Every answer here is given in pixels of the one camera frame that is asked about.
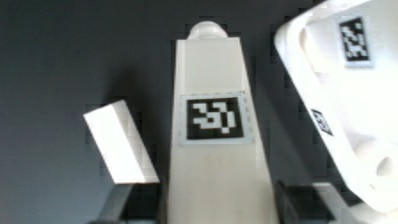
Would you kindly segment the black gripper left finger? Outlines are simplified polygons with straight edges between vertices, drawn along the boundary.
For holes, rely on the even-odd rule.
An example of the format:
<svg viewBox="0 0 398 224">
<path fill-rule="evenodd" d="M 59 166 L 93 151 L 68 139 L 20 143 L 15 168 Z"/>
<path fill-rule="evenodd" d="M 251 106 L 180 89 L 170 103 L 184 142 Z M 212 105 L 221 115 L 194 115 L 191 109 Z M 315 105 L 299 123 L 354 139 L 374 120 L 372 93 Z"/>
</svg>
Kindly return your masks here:
<svg viewBox="0 0 398 224">
<path fill-rule="evenodd" d="M 159 183 L 116 185 L 99 218 L 88 224 L 161 224 L 161 197 Z"/>
</svg>

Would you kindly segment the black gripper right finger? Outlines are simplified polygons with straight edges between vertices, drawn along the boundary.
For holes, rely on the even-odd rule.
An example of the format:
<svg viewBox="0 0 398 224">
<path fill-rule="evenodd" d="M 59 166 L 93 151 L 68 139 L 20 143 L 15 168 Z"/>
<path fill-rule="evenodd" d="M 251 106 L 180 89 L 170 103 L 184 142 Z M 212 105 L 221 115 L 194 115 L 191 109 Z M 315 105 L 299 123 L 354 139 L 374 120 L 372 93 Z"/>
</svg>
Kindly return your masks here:
<svg viewBox="0 0 398 224">
<path fill-rule="evenodd" d="M 354 214 L 331 183 L 276 183 L 282 224 L 356 224 Z"/>
</svg>

